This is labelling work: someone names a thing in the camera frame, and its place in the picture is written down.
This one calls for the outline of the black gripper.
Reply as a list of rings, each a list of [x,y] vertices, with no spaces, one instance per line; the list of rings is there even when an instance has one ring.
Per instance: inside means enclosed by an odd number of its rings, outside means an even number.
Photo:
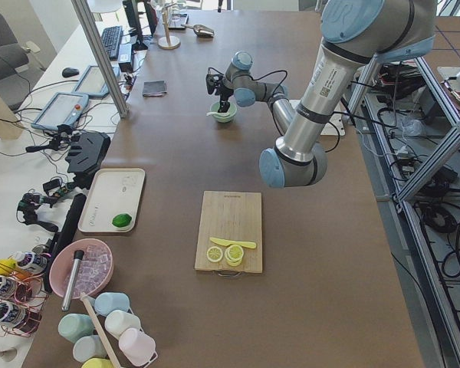
[[[234,88],[220,72],[207,72],[205,77],[206,90],[208,95],[219,96],[219,113],[227,113],[231,103],[229,98],[234,94]]]

